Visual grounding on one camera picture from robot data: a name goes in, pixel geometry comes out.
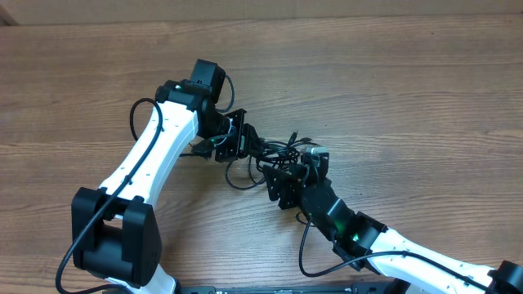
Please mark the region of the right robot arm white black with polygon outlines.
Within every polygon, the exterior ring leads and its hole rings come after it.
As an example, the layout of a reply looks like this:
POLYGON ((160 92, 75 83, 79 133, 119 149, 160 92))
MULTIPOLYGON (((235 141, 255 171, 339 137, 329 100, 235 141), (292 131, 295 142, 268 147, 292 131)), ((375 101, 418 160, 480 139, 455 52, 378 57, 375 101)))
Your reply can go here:
POLYGON ((520 293, 522 268, 503 261, 494 269, 458 261, 418 245, 362 212, 352 211, 321 170, 294 164, 288 171, 265 166, 270 199, 283 209, 299 207, 306 227, 316 227, 342 263, 396 278, 429 293, 520 293))

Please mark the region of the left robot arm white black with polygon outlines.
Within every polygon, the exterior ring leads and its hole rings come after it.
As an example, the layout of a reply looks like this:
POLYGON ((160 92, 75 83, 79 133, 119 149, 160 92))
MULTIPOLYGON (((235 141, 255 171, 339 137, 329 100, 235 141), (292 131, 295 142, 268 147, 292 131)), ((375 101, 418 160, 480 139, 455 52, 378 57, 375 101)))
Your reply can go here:
POLYGON ((168 80, 148 99, 150 120, 130 153, 97 189, 81 188, 71 203, 73 243, 56 273, 56 288, 68 261, 106 280, 106 293, 178 293, 179 282, 160 265, 163 244, 154 214, 161 190, 187 145, 197 157, 219 163, 244 158, 248 139, 244 110, 218 109, 224 82, 218 64, 197 60, 190 78, 168 80))

